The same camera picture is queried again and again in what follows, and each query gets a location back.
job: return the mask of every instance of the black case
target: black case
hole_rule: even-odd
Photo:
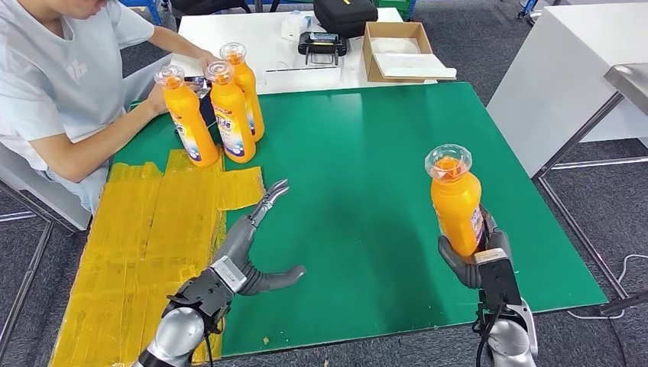
[[[313,0],[315,17],[327,32],[352,38],[365,34],[365,23],[378,20],[369,0]]]

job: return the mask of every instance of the bottle label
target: bottle label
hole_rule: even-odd
[[[180,136],[180,140],[183,143],[184,150],[192,161],[200,162],[202,158],[198,152],[198,144],[196,144],[196,139],[193,137],[191,129],[182,124],[182,116],[176,115],[172,112],[170,114],[173,123],[176,126],[176,130],[178,131],[178,135]]]
[[[230,154],[236,157],[243,157],[245,155],[243,137],[241,136],[239,127],[232,123],[232,111],[214,106],[214,113],[216,123],[219,124],[223,147]]]
[[[245,95],[245,114],[248,116],[248,124],[250,125],[250,131],[252,132],[252,136],[254,136],[254,113],[252,112],[251,97],[248,97],[248,95]]]
[[[472,212],[470,223],[472,224],[472,230],[475,231],[475,243],[479,243],[481,241],[481,233],[483,232],[481,229],[484,226],[484,217],[481,216],[479,206]]]

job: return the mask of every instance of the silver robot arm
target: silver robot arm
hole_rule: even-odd
[[[478,318],[472,327],[481,335],[475,364],[481,365],[482,350],[488,344],[496,367],[535,367],[536,326],[517,287],[508,236],[485,208],[481,212],[484,235],[471,259],[454,253],[448,239],[439,237],[439,254],[459,281],[479,290]]]
[[[230,228],[216,253],[216,262],[189,279],[173,296],[162,314],[153,341],[139,355],[134,367],[189,367],[193,352],[211,333],[221,333],[219,321],[230,310],[235,294],[251,296],[289,287],[306,272],[296,266],[285,273],[265,274],[248,255],[261,220],[277,198],[288,191],[281,180],[251,213]]]

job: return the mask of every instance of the bottle cap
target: bottle cap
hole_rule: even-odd
[[[155,73],[154,80],[164,88],[175,89],[184,83],[184,70],[175,65],[166,65]]]
[[[432,149],[425,159],[426,172],[434,180],[454,181],[472,166],[472,156],[461,145],[445,144]]]
[[[248,54],[248,50],[238,42],[230,42],[223,45],[219,53],[223,60],[228,61],[232,65],[237,65],[245,62],[245,55]]]
[[[232,65],[227,61],[214,61],[205,70],[205,78],[221,86],[230,83],[233,75]]]

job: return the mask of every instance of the floor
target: floor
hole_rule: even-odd
[[[486,104],[529,32],[515,14],[517,0],[419,0],[413,17],[423,22],[435,53],[456,67]],[[152,46],[124,50],[125,74],[162,56]],[[637,140],[579,145],[568,161],[647,155]],[[551,184],[600,249],[613,272],[620,273],[625,255],[648,255],[645,212],[648,164],[582,168],[552,173]],[[21,208],[0,193],[0,215]],[[44,223],[41,219],[0,223],[0,322],[4,323]],[[610,287],[592,260],[568,232],[585,263],[609,297]],[[1,366],[47,365],[74,281],[86,234],[53,234],[25,308],[18,319]],[[648,288],[647,260],[630,261],[624,285],[629,292]],[[589,314],[589,310],[580,310]],[[538,365],[608,367],[646,365],[648,307],[628,310],[618,320],[578,320],[565,312],[536,315]],[[244,366],[467,366],[475,363],[477,336],[467,326],[332,346],[298,349],[262,356],[222,360],[219,367]],[[484,365],[490,365],[484,358]]]

